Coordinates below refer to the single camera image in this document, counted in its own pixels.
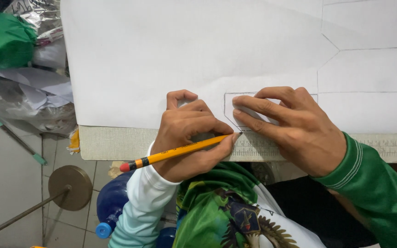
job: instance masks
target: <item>fingernail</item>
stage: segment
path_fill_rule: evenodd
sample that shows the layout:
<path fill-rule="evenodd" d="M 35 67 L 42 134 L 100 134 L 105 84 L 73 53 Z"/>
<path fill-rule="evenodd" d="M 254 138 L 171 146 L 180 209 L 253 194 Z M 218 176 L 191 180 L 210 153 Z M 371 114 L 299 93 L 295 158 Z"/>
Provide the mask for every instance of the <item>fingernail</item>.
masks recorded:
<path fill-rule="evenodd" d="M 232 143 L 235 144 L 237 142 L 238 137 L 240 137 L 240 133 L 232 135 Z"/>

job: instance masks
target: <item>stand base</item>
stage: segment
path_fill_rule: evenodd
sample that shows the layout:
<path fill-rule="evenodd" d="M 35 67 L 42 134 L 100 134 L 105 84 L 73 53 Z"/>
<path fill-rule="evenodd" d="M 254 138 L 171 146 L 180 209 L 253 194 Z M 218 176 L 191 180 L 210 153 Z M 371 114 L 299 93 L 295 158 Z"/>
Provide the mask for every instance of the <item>stand base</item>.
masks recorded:
<path fill-rule="evenodd" d="M 68 187 L 68 193 L 53 200 L 60 208 L 69 211 L 82 209 L 91 200 L 93 186 L 87 173 L 77 166 L 63 166 L 55 170 L 48 180 L 48 192 L 57 195 Z"/>

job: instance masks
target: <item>red eraser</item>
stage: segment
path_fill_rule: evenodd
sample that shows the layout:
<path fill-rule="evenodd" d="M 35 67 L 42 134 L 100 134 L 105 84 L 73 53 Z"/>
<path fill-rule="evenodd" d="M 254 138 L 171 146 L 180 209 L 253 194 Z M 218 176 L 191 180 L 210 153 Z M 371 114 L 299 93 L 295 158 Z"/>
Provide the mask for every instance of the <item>red eraser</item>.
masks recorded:
<path fill-rule="evenodd" d="M 130 171 L 130 165 L 128 163 L 124 163 L 119 167 L 121 172 L 129 172 Z"/>

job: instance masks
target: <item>light blue sleeve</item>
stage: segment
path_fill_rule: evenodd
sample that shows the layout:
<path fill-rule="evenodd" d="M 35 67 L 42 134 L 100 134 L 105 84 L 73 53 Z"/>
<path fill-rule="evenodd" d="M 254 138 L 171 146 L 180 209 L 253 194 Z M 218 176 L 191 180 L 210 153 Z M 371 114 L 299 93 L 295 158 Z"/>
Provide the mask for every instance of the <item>light blue sleeve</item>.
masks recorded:
<path fill-rule="evenodd" d="M 129 202 L 124 205 L 108 247 L 154 247 L 159 235 L 156 226 L 178 184 L 162 178 L 153 166 L 136 170 L 127 183 Z"/>

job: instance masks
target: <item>yellow pencil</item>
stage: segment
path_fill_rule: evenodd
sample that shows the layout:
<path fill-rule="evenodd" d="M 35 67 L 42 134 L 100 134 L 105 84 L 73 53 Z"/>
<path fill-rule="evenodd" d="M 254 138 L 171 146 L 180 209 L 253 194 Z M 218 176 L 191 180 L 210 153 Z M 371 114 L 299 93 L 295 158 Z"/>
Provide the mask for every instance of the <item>yellow pencil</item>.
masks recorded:
<path fill-rule="evenodd" d="M 208 146 L 212 146 L 213 144 L 217 144 L 220 141 L 222 141 L 224 138 L 228 137 L 231 134 L 228 135 L 222 135 L 222 136 L 217 136 L 214 138 L 210 138 L 207 140 L 199 141 L 196 143 L 192 143 L 189 145 L 185 145 L 183 147 L 179 148 L 174 148 L 168 151 L 163 151 L 161 153 L 157 153 L 154 155 L 150 155 L 141 159 L 136 159 L 134 161 L 124 163 L 120 166 L 120 171 L 121 172 L 129 172 L 135 169 L 139 169 L 145 166 L 152 165 L 153 163 L 157 163 L 160 161 L 163 161 L 165 159 L 170 159 L 173 157 L 177 157 L 180 155 L 184 155 L 193 151 L 197 151 L 200 149 L 203 149 Z"/>

